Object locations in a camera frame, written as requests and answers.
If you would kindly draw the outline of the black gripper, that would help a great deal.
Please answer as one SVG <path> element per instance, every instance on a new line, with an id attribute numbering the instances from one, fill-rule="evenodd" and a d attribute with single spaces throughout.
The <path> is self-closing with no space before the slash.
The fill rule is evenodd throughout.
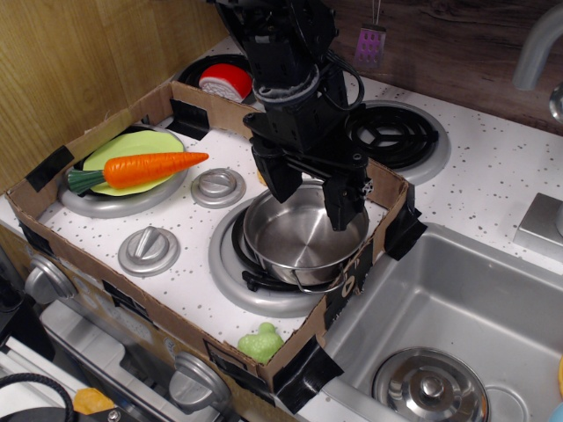
<path id="1" fill-rule="evenodd" d="M 249 114 L 252 155 L 270 193 L 288 200 L 303 175 L 325 180 L 325 210 L 335 231 L 362 212 L 370 193 L 367 158 L 344 135 L 350 104 L 339 65 L 292 69 L 252 65 L 253 94 L 265 112 Z"/>

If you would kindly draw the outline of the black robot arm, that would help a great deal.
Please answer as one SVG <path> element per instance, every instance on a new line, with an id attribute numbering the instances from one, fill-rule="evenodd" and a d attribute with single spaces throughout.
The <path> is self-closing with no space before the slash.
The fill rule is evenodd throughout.
<path id="1" fill-rule="evenodd" d="M 331 49 L 338 30 L 321 1 L 217 1 L 231 38 L 250 64 L 263 106 L 244 124 L 270 193 L 288 200 L 308 174 L 323 182 L 325 210 L 337 231 L 364 207 L 368 158 L 345 133 L 364 88 L 348 99 L 344 76 L 356 71 Z"/>

